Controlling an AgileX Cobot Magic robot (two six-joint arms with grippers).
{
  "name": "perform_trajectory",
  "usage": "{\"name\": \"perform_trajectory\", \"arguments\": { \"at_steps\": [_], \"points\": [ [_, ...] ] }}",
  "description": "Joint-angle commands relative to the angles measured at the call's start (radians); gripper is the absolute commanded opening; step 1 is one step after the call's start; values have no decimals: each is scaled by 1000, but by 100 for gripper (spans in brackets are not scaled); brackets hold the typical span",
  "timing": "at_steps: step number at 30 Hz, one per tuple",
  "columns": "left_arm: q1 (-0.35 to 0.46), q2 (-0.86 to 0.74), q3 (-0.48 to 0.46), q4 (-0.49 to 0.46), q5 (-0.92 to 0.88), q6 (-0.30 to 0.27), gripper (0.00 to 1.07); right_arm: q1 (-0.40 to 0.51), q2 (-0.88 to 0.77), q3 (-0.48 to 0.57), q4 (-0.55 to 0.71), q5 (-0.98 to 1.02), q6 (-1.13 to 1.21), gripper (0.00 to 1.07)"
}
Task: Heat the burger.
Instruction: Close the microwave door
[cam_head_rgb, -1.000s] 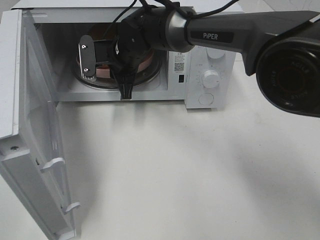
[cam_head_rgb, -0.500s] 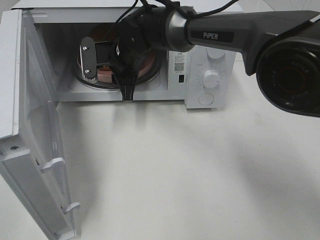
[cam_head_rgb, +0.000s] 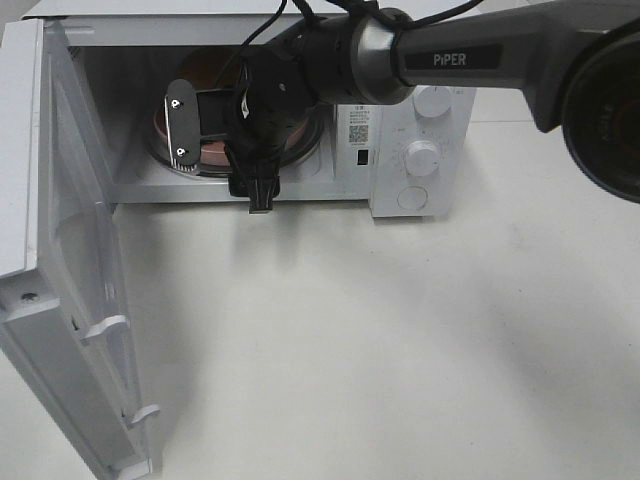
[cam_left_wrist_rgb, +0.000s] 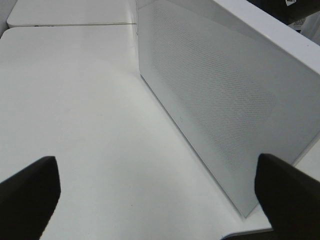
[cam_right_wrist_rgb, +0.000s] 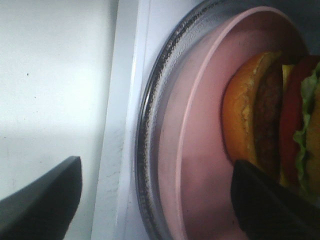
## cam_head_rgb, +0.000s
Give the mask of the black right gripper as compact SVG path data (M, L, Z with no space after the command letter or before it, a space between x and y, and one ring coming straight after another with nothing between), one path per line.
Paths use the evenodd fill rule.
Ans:
M200 144L221 141L232 172L233 197L249 213L273 210L288 138L315 117L315 97L297 59L280 49L198 49L192 54Z

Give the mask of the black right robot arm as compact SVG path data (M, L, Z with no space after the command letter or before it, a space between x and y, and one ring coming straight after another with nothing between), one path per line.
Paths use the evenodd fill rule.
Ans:
M639 198L639 5L551 1L472 15L464 3L414 20L374 1L302 19L242 56L227 89L194 96L197 141L224 142L231 192L268 211L290 132L321 104L395 105L418 86L521 92L541 132L561 128L580 170Z

